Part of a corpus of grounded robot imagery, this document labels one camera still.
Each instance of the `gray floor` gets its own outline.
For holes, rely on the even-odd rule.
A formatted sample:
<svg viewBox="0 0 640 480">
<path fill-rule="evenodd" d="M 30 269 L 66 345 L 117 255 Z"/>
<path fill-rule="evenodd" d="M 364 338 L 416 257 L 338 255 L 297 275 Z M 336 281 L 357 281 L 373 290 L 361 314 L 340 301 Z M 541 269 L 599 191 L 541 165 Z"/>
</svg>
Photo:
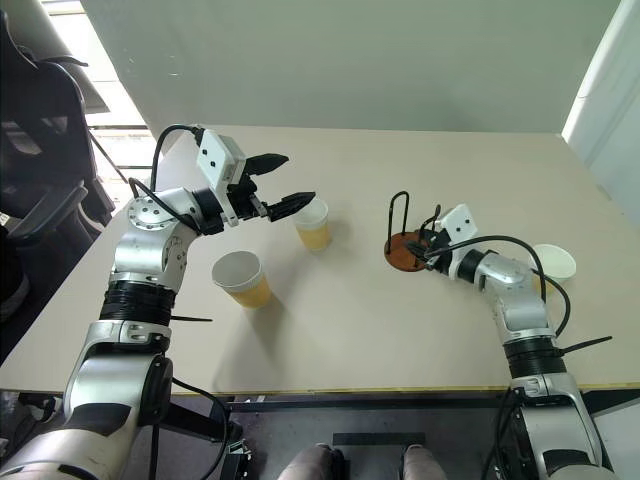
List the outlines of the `gray floor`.
<svg viewBox="0 0 640 480">
<path fill-rule="evenodd" d="M 208 413 L 199 398 L 174 399 L 188 408 Z M 424 432 L 426 445 L 440 461 L 449 480 L 477 478 L 491 444 L 491 409 L 352 411 L 304 409 L 261 414 L 237 414 L 233 419 L 245 429 L 244 438 L 254 452 L 250 478 L 276 479 L 302 448 L 318 442 L 331 444 L 334 433 Z M 150 429 L 134 446 L 124 478 L 146 478 Z M 396 479 L 403 447 L 340 447 L 350 463 L 352 480 Z M 212 462 L 217 447 L 206 441 L 162 431 L 160 480 L 199 478 Z"/>
</svg>

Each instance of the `cup with yellow liquid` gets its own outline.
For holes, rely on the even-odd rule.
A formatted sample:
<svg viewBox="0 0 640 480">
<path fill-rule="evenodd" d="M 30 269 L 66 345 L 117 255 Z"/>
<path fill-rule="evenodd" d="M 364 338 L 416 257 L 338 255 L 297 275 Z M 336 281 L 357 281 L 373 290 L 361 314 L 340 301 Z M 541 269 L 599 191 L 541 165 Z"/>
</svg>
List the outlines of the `cup with yellow liquid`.
<svg viewBox="0 0 640 480">
<path fill-rule="evenodd" d="M 561 284 L 575 276 L 576 261 L 565 249 L 548 243 L 534 245 L 533 249 L 536 254 L 538 254 L 538 258 L 540 258 L 540 263 L 542 264 L 542 269 L 547 277 Z M 536 268 L 533 257 L 531 256 L 529 256 L 529 265 L 531 268 Z M 538 291 L 540 291 L 540 283 L 540 278 L 535 276 L 534 287 Z M 547 292 L 553 293 L 555 291 L 553 285 L 549 282 L 545 283 L 547 285 Z"/>
<path fill-rule="evenodd" d="M 260 308 L 271 298 L 260 259 L 251 252 L 238 251 L 226 254 L 211 271 L 213 281 L 247 308 Z"/>
<path fill-rule="evenodd" d="M 331 241 L 329 233 L 329 207 L 315 197 L 293 216 L 300 240 L 312 252 L 324 250 Z"/>
</svg>

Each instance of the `office chair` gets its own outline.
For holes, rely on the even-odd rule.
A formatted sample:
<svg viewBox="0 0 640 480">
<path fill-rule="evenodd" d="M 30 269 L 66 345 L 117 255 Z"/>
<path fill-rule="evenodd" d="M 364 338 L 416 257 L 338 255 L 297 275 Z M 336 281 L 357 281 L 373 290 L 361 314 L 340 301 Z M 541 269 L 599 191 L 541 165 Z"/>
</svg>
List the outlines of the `office chair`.
<svg viewBox="0 0 640 480">
<path fill-rule="evenodd" d="M 109 222 L 114 205 L 97 178 L 75 81 L 59 64 L 23 53 L 6 13 L 0 16 L 0 210 L 13 219 L 6 242 L 30 285 L 0 327 L 4 361 Z"/>
</svg>

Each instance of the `metal bracket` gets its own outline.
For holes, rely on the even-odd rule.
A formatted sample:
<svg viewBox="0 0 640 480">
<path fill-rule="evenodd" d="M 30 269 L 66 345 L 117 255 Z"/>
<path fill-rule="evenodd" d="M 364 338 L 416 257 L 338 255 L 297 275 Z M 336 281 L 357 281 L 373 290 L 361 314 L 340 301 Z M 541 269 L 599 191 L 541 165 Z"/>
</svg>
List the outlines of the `metal bracket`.
<svg viewBox="0 0 640 480">
<path fill-rule="evenodd" d="M 251 450 L 245 445 L 245 440 L 232 443 L 227 447 L 227 454 L 224 457 L 220 480 L 238 480 L 249 476 L 249 461 L 251 460 Z"/>
<path fill-rule="evenodd" d="M 402 232 L 391 235 L 394 204 L 395 201 L 402 196 L 405 197 Z M 391 202 L 389 203 L 389 223 L 387 226 L 387 242 L 384 245 L 384 256 L 387 262 L 398 270 L 402 270 L 403 272 L 417 272 L 424 269 L 424 262 L 419 261 L 405 247 L 408 241 L 418 240 L 417 232 L 407 232 L 407 213 L 409 213 L 409 194 L 403 190 L 391 197 Z"/>
<path fill-rule="evenodd" d="M 431 231 L 433 232 L 433 234 L 435 234 L 436 231 L 436 220 L 438 220 L 438 217 L 440 216 L 440 211 L 442 210 L 442 206 L 440 204 L 436 205 L 436 211 L 433 213 L 433 216 L 427 218 L 424 222 L 422 222 L 422 225 L 420 225 L 420 230 L 418 232 L 418 243 L 421 243 L 423 240 L 425 240 L 425 231 L 427 228 L 427 225 L 429 225 L 431 223 Z"/>
<path fill-rule="evenodd" d="M 262 204 L 260 200 L 258 200 L 258 197 L 256 197 L 255 195 L 251 195 L 249 196 L 249 201 L 251 202 L 251 205 L 253 205 L 253 207 L 256 209 L 256 212 L 258 212 L 258 215 L 260 215 L 260 217 L 266 217 L 267 215 L 269 215 L 269 212 L 267 212 L 267 208 Z"/>
</svg>

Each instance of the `beige table surface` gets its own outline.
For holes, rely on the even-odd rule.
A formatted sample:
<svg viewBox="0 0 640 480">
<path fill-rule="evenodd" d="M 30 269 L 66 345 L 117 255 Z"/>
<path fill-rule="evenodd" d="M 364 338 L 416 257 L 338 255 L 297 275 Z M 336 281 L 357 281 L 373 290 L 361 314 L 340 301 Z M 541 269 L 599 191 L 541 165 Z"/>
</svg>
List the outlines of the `beige table surface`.
<svg viewBox="0 0 640 480">
<path fill-rule="evenodd" d="M 315 190 L 330 208 L 333 241 L 307 252 L 290 219 L 254 219 L 196 240 L 177 297 L 169 357 L 177 377 L 213 392 L 491 389 L 509 373 L 488 304 L 471 285 L 403 273 L 383 257 L 387 207 L 411 193 L 408 225 L 437 202 L 466 202 L 481 234 L 555 243 L 578 264 L 566 284 L 573 302 L 560 339 L 568 346 L 613 335 L 566 358 L 585 387 L 640 382 L 640 236 L 596 187 L 564 141 L 551 134 L 485 134 L 220 127 L 247 155 L 287 154 L 256 177 L 272 203 Z M 161 164 L 159 188 L 201 187 L 196 147 L 179 139 Z M 398 209 L 394 231 L 399 230 Z M 0 387 L 61 391 L 90 322 L 98 318 L 121 215 L 95 242 L 0 369 Z M 516 246 L 493 248 L 525 259 Z M 264 261 L 276 298 L 252 311 L 211 281 L 232 250 Z M 557 324 L 558 294 L 549 301 Z"/>
</svg>

